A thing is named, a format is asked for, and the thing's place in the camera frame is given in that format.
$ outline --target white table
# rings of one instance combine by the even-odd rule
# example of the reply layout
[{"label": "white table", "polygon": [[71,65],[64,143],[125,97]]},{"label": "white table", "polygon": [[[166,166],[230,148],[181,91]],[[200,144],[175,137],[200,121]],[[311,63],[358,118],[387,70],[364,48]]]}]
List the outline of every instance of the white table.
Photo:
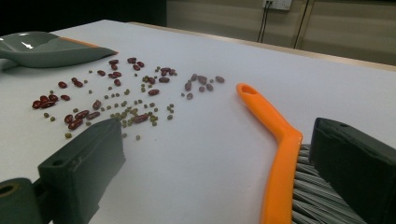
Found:
[{"label": "white table", "polygon": [[[142,99],[160,109],[157,127],[147,122],[123,129],[128,133],[124,139],[127,162],[107,188],[91,223],[258,223],[276,142],[238,98],[235,85],[240,82],[272,102],[304,134],[304,143],[311,140],[315,118],[323,117],[343,121],[396,147],[394,67],[115,21],[54,33],[119,54],[53,69],[6,69],[9,62],[0,61],[2,180],[35,181],[37,165],[70,141],[64,138],[63,120],[75,107],[91,108],[95,99],[104,105],[123,100],[133,105]],[[146,64],[137,72],[139,77],[126,63],[133,56]],[[110,72],[111,59],[120,60],[119,88],[95,74],[98,69]],[[144,75],[159,76],[154,72],[158,65],[175,68],[177,76],[158,85],[161,93],[154,98],[141,93],[140,84]],[[226,82],[214,83],[214,91],[204,93],[193,85],[194,98],[187,101],[180,94],[193,73],[223,76]],[[61,80],[71,84],[71,77],[89,82],[81,89],[57,87]],[[125,96],[127,88],[131,94]],[[33,100],[50,90],[67,93],[72,101],[33,110]],[[105,100],[104,95],[111,92],[120,97]],[[172,120],[166,120],[169,104],[175,105]],[[95,121],[122,109],[108,110]],[[44,112],[57,120],[44,119]],[[85,129],[82,126],[73,135]],[[137,134],[142,136],[140,141],[134,139]]]}]

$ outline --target red kidney bean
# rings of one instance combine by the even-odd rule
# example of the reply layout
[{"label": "red kidney bean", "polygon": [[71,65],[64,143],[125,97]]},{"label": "red kidney bean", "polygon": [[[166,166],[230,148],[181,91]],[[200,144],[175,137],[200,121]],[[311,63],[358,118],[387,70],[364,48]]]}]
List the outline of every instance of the red kidney bean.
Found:
[{"label": "red kidney bean", "polygon": [[68,96],[68,95],[61,95],[61,98],[62,98],[64,101],[69,101],[69,100],[70,100],[70,96]]},{"label": "red kidney bean", "polygon": [[51,106],[55,105],[55,103],[56,102],[54,102],[54,101],[47,101],[47,102],[41,103],[40,107],[42,109],[45,109],[45,108],[48,108],[48,107],[51,107]]},{"label": "red kidney bean", "polygon": [[64,83],[64,82],[62,82],[62,81],[58,82],[58,86],[59,86],[59,88],[61,88],[61,89],[67,88],[67,84]]},{"label": "red kidney bean", "polygon": [[140,70],[140,67],[139,67],[139,65],[137,65],[137,64],[134,64],[134,70],[136,70],[136,71],[139,71],[139,70]]},{"label": "red kidney bean", "polygon": [[145,66],[145,64],[142,63],[142,62],[137,62],[137,65],[139,65],[139,67],[144,67]]},{"label": "red kidney bean", "polygon": [[100,106],[102,105],[102,102],[96,100],[95,103],[93,103],[92,108],[94,110],[98,110],[100,108]]},{"label": "red kidney bean", "polygon": [[186,89],[186,91],[190,91],[191,90],[191,83],[187,82],[186,85],[184,85],[184,89]]},{"label": "red kidney bean", "polygon": [[47,97],[47,96],[45,96],[45,95],[42,95],[42,96],[40,96],[40,102],[41,103],[46,103],[46,102],[48,102],[50,99]]},{"label": "red kidney bean", "polygon": [[143,122],[143,121],[147,120],[148,118],[149,118],[148,114],[143,114],[143,115],[136,116],[136,117],[134,117],[134,123]]},{"label": "red kidney bean", "polygon": [[71,122],[73,122],[73,115],[66,115],[66,117],[64,117],[64,122],[66,124],[70,124]]},{"label": "red kidney bean", "polygon": [[116,79],[116,80],[114,80],[114,84],[115,84],[116,86],[120,86],[120,85],[121,85],[121,82],[120,82],[119,79]]},{"label": "red kidney bean", "polygon": [[33,101],[32,108],[38,109],[41,106],[41,101]]},{"label": "red kidney bean", "polygon": [[159,79],[158,79],[158,81],[160,81],[160,82],[164,82],[164,83],[166,83],[166,82],[169,82],[169,77],[160,77]]},{"label": "red kidney bean", "polygon": [[158,93],[160,93],[160,90],[151,90],[148,92],[148,95],[157,95]]},{"label": "red kidney bean", "polygon": [[110,60],[110,61],[108,61],[108,63],[109,64],[116,64],[116,63],[119,63],[119,60],[117,60],[117,59]]},{"label": "red kidney bean", "polygon": [[212,84],[210,84],[210,83],[207,83],[207,84],[206,84],[206,88],[207,88],[209,91],[213,91],[213,86],[212,86]]},{"label": "red kidney bean", "polygon": [[100,112],[99,112],[99,111],[95,111],[95,112],[93,112],[93,113],[87,115],[86,119],[91,120],[91,119],[97,118],[97,117],[99,117],[99,116],[100,116]]},{"label": "red kidney bean", "polygon": [[121,72],[113,72],[113,76],[116,76],[116,77],[121,77],[122,76],[122,73]]},{"label": "red kidney bean", "polygon": [[154,77],[149,77],[148,78],[149,84],[153,85],[155,83],[155,78]]},{"label": "red kidney bean", "polygon": [[84,84],[82,84],[82,82],[80,82],[80,81],[75,81],[74,84],[75,84],[75,86],[77,86],[79,88],[84,86]]},{"label": "red kidney bean", "polygon": [[136,58],[129,58],[126,60],[128,63],[136,63]]},{"label": "red kidney bean", "polygon": [[225,81],[224,77],[216,77],[216,81],[219,83],[223,83]]},{"label": "red kidney bean", "polygon": [[191,81],[195,81],[196,79],[197,79],[197,75],[196,74],[192,74],[192,76],[191,76]]},{"label": "red kidney bean", "polygon": [[81,111],[81,112],[78,112],[76,115],[75,115],[75,119],[84,119],[85,117],[87,117],[87,115],[89,115],[90,114],[90,111],[89,110],[83,110],[83,111]]},{"label": "red kidney bean", "polygon": [[98,75],[101,76],[101,77],[104,77],[104,76],[106,75],[106,72],[103,71],[103,70],[98,70],[97,73],[98,73]]},{"label": "red kidney bean", "polygon": [[82,124],[82,119],[75,119],[74,121],[72,121],[72,122],[69,124],[68,128],[69,128],[70,130],[75,130],[75,129],[78,128],[79,125],[81,125],[81,124]]},{"label": "red kidney bean", "polygon": [[58,96],[57,96],[57,95],[54,95],[54,94],[49,95],[49,99],[50,99],[51,101],[55,101],[55,102],[59,101]]}]

